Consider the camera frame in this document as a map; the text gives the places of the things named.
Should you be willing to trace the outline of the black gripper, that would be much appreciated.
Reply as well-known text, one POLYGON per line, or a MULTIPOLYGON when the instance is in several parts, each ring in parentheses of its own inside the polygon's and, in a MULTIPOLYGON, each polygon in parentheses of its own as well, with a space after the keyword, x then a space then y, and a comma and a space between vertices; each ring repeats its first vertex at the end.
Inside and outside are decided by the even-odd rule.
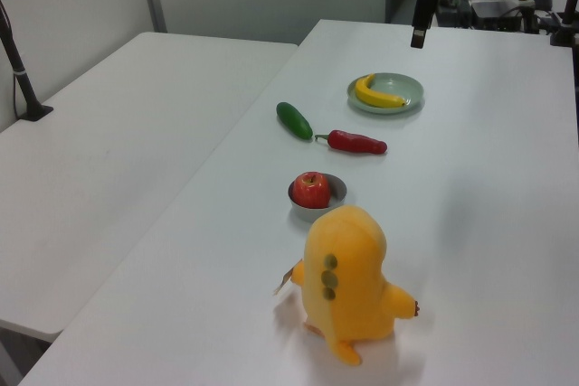
POLYGON ((416 0, 414 8, 414 28, 411 46, 421 49, 424 46, 426 30, 431 26, 439 0, 416 0))

